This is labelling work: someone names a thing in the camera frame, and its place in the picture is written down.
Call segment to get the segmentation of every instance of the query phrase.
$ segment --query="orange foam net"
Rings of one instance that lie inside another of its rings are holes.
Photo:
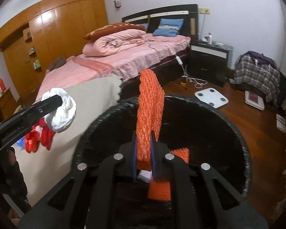
[[[171,153],[182,158],[184,162],[188,163],[188,148],[177,149],[171,151]],[[148,198],[157,201],[170,201],[170,183],[156,183],[154,180],[151,180],[149,184]]]
[[[150,133],[153,130],[156,141],[158,141],[165,93],[152,70],[143,69],[140,73],[141,84],[136,128],[137,168],[151,171]]]

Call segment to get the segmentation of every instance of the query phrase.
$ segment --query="white plastic bag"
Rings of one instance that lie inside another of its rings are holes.
[[[41,100],[45,100],[51,96],[59,95],[63,104],[43,118],[49,127],[54,132],[63,132],[72,124],[76,114],[76,103],[71,96],[67,94],[64,89],[52,88],[51,91],[45,92]]]

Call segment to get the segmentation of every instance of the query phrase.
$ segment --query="blue pillow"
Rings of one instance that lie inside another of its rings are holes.
[[[137,24],[137,25],[140,25],[140,26],[144,26],[144,27],[145,27],[145,31],[147,31],[147,28],[148,28],[148,23]]]
[[[183,19],[161,19],[158,29],[153,32],[153,36],[175,37],[179,34]]]

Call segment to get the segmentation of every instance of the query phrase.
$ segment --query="wooden wardrobe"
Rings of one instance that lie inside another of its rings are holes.
[[[42,0],[4,24],[0,49],[20,98],[39,88],[57,57],[81,54],[84,35],[107,24],[104,0]]]

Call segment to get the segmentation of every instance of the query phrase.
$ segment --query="beige blanket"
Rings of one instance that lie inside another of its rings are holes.
[[[31,206],[70,171],[80,136],[99,115],[117,104],[121,83],[120,77],[103,77],[66,88],[76,102],[76,116],[66,131],[55,134],[51,149],[40,144],[36,153],[29,154],[14,147]]]

